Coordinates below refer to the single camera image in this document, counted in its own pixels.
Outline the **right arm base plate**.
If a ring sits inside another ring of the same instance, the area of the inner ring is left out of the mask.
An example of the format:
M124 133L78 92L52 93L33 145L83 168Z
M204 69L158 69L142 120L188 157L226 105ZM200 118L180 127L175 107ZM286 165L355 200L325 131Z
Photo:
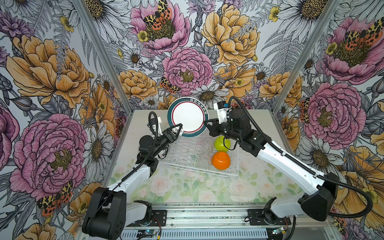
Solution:
M250 223L251 226L289 226L291 220L289 217L278 218L270 211L264 211L263 209L248 209L245 222Z

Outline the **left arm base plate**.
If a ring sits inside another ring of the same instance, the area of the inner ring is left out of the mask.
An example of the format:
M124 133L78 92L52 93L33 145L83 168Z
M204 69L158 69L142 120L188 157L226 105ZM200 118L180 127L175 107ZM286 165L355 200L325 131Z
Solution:
M128 227L164 227L167 223L167 214L167 210L153 210L149 220L140 220L128 225Z

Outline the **red green rimmed plate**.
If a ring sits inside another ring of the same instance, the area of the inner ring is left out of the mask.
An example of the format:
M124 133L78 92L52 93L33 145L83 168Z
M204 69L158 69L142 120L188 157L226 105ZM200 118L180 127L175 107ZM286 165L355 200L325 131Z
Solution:
M209 120L209 113L199 100L183 97L171 103L167 118L170 126L182 124L183 137L194 138L206 130L204 122Z

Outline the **white wire dish rack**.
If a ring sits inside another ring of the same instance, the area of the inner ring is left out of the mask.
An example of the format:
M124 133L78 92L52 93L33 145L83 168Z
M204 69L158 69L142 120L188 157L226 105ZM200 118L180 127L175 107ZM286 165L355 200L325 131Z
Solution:
M219 170L212 164L214 155L218 152L215 148L217 137L211 137L207 132L194 137L180 137L169 145L168 152L161 163L177 169L184 169L216 176L237 176L239 173L239 146L234 140L226 140L230 148L227 152L230 165L225 170Z

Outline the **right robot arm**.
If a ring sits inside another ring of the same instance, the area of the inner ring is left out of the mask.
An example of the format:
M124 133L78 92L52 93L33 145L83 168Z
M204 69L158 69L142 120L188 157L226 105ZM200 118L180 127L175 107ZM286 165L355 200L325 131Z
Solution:
M227 118L207 120L204 125L210 136L224 136L237 141L242 150L271 164L303 190L303 195L294 199L278 200L274 197L265 211L278 218L307 215L320 222L327 219L337 197L337 175L318 171L286 152L255 128L255 121L243 110L235 109Z

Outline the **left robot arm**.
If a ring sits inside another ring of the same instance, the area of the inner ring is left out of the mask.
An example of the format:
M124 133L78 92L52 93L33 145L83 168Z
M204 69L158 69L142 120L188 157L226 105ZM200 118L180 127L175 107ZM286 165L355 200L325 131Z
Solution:
M177 124L159 133L160 125L149 123L153 135L145 135L139 141L139 153L134 168L116 183L107 188L97 188L91 197L82 225L82 232L91 237L116 240L125 226L149 222L152 205L146 201L129 204L127 198L156 171L161 151L174 143L183 132Z

